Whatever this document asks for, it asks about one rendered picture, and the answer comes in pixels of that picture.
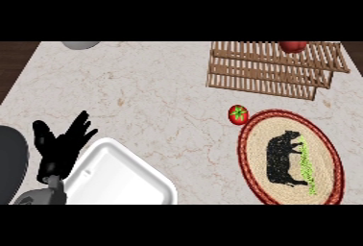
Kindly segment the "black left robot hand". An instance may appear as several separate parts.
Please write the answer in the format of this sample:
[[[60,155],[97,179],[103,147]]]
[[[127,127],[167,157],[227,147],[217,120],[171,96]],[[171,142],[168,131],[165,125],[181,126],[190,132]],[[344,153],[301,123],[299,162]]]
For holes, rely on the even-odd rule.
[[[75,161],[97,129],[88,132],[91,122],[88,113],[81,111],[63,134],[54,136],[47,123],[41,120],[32,122],[34,145],[41,155],[37,181],[49,182],[50,176],[63,180],[72,170]]]

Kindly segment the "dark grey rounded appliance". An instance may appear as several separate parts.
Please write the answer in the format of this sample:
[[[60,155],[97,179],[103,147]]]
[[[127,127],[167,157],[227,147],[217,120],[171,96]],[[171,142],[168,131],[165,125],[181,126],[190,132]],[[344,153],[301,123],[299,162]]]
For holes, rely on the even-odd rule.
[[[0,205],[7,205],[18,193],[28,166],[28,144],[21,132],[0,125]]]

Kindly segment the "grey bowl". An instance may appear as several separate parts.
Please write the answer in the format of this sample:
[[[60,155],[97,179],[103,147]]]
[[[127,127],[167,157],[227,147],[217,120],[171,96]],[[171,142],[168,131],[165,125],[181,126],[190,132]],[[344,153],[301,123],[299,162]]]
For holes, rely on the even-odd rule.
[[[99,44],[97,41],[63,41],[63,46],[71,50],[85,50],[93,48],[94,45]]]

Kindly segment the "wooden tiered shelf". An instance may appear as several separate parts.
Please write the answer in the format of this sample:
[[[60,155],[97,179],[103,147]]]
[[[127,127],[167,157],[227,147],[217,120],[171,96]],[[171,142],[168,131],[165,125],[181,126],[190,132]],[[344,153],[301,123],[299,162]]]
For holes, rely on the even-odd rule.
[[[338,42],[311,41],[298,54],[286,54],[276,42],[211,42],[208,87],[313,101],[336,72],[350,72]]]

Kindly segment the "red bell pepper green stem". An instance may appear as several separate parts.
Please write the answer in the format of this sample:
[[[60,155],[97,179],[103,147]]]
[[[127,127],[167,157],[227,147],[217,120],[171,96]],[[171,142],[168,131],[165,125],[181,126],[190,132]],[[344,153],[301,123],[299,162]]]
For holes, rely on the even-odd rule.
[[[243,125],[248,121],[248,109],[242,105],[233,105],[229,109],[229,120],[234,125]]]

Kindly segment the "red round fruit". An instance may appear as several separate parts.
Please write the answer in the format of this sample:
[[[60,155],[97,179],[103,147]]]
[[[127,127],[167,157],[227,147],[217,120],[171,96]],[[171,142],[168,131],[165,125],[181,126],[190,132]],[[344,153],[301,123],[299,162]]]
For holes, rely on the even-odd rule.
[[[308,43],[305,41],[282,41],[279,47],[286,54],[301,53],[307,48]]]

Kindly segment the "white rectangular tray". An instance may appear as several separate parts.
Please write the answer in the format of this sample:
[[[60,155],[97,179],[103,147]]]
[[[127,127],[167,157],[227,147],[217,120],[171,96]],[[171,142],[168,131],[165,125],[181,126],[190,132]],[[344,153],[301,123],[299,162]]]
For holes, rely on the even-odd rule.
[[[65,180],[68,205],[175,205],[171,180],[111,137],[78,158]]]

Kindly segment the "round woven placemat red rim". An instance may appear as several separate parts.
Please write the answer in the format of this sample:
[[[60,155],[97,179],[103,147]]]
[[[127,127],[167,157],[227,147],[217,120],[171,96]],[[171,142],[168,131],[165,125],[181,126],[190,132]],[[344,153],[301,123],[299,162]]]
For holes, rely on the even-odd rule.
[[[336,205],[345,174],[335,146],[314,124],[283,110],[258,112],[242,127],[237,161],[267,205]]]

